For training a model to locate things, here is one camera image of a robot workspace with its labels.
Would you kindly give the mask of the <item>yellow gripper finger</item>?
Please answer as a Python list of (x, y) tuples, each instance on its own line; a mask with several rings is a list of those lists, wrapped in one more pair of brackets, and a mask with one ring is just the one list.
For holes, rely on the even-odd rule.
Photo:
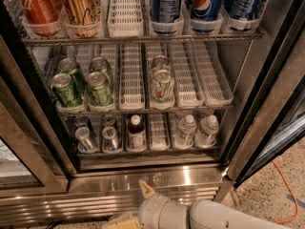
[(111, 217), (102, 229), (141, 229), (137, 214), (124, 213)]
[(153, 189), (153, 187), (148, 185), (144, 180), (140, 179), (139, 185), (144, 198), (149, 198), (155, 194), (155, 190)]

